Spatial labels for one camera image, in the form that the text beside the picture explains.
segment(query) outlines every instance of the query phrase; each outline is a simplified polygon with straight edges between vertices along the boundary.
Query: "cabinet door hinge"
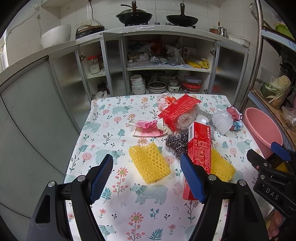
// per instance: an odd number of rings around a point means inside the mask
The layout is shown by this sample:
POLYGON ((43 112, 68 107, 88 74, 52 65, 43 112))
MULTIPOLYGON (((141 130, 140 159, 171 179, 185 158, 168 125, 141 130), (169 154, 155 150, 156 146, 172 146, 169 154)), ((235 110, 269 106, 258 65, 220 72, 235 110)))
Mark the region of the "cabinet door hinge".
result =
POLYGON ((79 58, 80 58, 80 62, 82 62, 86 58, 86 56, 81 55, 79 56, 79 58))
POLYGON ((210 53, 211 53, 214 57, 216 57, 216 53, 217 53, 217 51, 210 51, 210 53))

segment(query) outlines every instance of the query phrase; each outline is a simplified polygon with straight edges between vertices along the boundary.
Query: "metal kettle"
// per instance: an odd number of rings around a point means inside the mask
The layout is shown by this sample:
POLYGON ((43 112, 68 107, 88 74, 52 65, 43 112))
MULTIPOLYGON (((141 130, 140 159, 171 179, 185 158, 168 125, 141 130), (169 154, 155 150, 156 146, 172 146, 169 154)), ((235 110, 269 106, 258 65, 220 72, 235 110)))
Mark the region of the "metal kettle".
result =
POLYGON ((219 27, 218 28, 218 35, 220 35, 222 37, 225 37, 225 38, 228 38, 227 29, 225 29, 223 27, 219 27))

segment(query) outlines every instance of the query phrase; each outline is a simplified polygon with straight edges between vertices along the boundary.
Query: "wok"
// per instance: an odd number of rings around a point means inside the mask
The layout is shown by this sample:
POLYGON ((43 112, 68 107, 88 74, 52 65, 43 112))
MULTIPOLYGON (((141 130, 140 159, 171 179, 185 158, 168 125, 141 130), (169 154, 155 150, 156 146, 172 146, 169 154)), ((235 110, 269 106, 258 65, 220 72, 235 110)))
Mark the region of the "wok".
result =
POLYGON ((180 15, 168 15, 167 20, 174 24, 183 27, 193 26, 197 23, 198 19, 191 16, 186 16, 185 12, 185 4, 180 3, 181 14, 180 15))
POLYGON ((121 6, 127 6, 131 9, 127 9, 117 14, 116 17, 125 25, 139 25, 148 23, 152 18, 152 14, 144 10, 137 9, 136 1, 131 2, 131 6, 126 4, 121 4, 121 6))

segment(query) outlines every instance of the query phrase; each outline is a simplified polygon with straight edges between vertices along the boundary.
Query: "red packaging bag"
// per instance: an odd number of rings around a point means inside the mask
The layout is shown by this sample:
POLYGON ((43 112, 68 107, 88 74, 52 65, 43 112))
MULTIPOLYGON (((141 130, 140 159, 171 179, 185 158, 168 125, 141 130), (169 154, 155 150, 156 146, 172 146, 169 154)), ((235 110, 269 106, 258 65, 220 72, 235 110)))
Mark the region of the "red packaging bag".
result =
MULTIPOLYGON (((211 172, 211 128, 193 122, 188 130, 188 156, 193 164, 202 166, 207 174, 211 172)), ((183 199, 196 200, 185 180, 183 199)))
POLYGON ((158 116, 163 118, 168 127, 175 131, 176 127, 174 123, 177 122, 177 119, 180 115, 191 110, 196 104, 200 103, 199 99, 195 99, 187 94, 183 95, 175 102, 173 102, 169 107, 162 111, 158 116))

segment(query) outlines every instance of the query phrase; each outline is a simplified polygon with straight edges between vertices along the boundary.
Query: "blue gripper pad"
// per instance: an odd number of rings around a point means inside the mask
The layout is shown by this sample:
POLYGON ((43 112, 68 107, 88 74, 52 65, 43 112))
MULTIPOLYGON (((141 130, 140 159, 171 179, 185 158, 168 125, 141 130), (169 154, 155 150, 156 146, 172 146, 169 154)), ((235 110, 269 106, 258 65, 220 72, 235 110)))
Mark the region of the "blue gripper pad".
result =
POLYGON ((107 154, 99 167, 101 169, 99 170, 97 176, 94 178, 91 184, 91 194, 89 199, 92 204, 100 198, 106 182, 108 181, 108 178, 113 169, 113 157, 107 154))
POLYGON ((285 148, 283 148, 280 144, 276 142, 272 142, 270 148, 275 154, 277 154, 284 161, 291 161, 290 153, 285 148))
POLYGON ((195 165, 187 154, 181 156, 180 165, 194 198, 203 203, 206 198, 203 183, 195 171, 195 165))

